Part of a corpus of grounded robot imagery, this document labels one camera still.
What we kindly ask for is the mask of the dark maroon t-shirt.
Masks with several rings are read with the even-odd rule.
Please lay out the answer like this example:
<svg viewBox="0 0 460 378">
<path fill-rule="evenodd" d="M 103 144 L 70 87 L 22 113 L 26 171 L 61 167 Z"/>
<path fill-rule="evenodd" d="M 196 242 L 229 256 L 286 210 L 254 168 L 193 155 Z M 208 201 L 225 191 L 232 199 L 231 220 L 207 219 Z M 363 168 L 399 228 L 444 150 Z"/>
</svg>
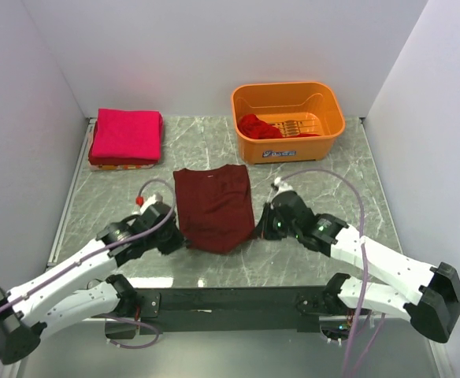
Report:
<svg viewBox="0 0 460 378">
<path fill-rule="evenodd" d="M 179 226 L 187 246 L 229 254 L 252 238 L 254 212 L 244 165 L 173 173 Z"/>
</svg>

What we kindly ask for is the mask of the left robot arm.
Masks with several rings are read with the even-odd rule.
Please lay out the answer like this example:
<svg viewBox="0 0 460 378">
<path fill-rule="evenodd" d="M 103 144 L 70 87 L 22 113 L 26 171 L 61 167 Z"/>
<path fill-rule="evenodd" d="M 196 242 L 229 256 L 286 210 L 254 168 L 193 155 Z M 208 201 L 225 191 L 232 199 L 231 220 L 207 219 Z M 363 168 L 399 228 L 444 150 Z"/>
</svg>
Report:
<svg viewBox="0 0 460 378">
<path fill-rule="evenodd" d="M 89 317 L 135 316 L 139 296 L 113 270 L 148 250 L 170 254 L 183 242 L 174 209 L 155 200 L 109 224 L 41 276 L 9 290 L 0 287 L 0 362 L 22 360 L 50 335 Z"/>
</svg>

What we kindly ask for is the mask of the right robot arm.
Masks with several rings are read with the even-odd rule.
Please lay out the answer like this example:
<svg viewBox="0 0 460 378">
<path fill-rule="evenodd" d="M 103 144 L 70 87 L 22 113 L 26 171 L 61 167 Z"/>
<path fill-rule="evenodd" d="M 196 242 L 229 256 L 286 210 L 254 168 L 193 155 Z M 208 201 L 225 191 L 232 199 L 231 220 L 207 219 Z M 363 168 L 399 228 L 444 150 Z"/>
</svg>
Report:
<svg viewBox="0 0 460 378">
<path fill-rule="evenodd" d="M 254 231 L 266 240 L 296 239 L 307 250 L 366 271 L 376 282 L 335 274 L 321 300 L 301 301 L 304 313 L 335 316 L 361 307 L 408 321 L 421 335 L 446 343 L 460 316 L 460 278 L 442 262 L 437 266 L 408 258 L 360 235 L 358 229 L 328 213 L 314 213 L 293 190 L 263 206 Z"/>
</svg>

